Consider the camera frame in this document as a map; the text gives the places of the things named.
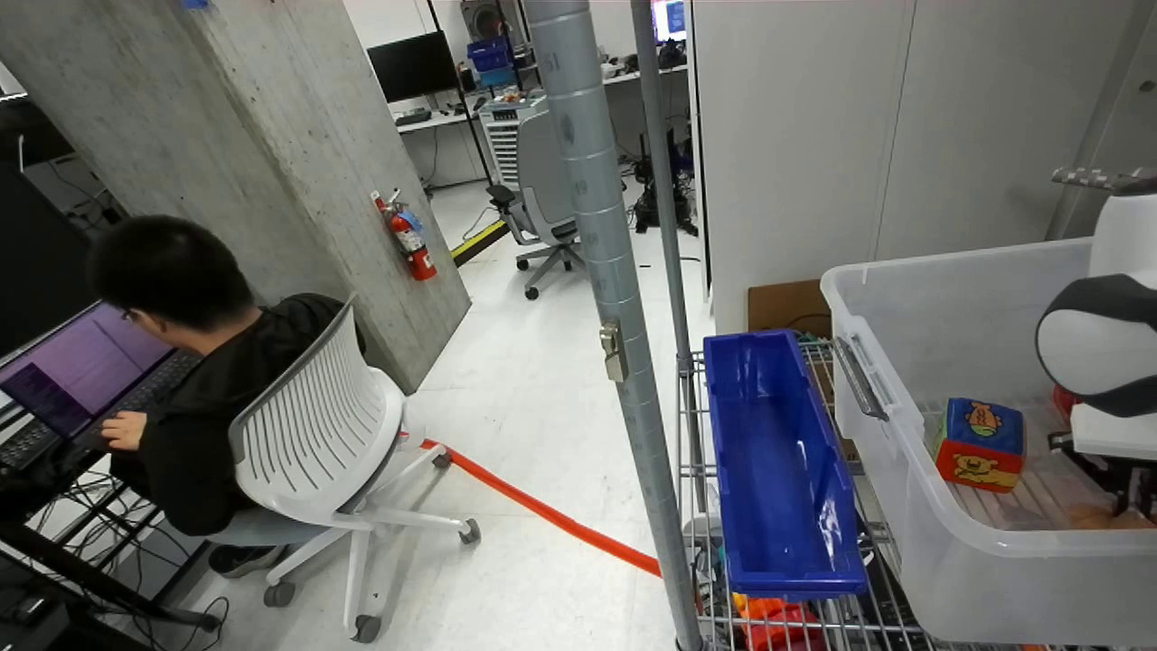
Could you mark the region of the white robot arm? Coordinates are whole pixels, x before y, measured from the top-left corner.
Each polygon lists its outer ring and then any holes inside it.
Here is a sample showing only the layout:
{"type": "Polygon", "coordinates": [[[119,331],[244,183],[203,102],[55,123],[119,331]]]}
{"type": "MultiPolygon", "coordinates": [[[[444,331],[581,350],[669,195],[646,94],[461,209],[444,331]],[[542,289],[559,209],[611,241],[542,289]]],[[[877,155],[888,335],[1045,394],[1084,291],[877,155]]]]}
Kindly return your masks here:
{"type": "Polygon", "coordinates": [[[1157,195],[1111,195],[1089,272],[1034,324],[1045,375],[1070,396],[1063,448],[1113,508],[1153,514],[1157,463],[1157,195]]]}

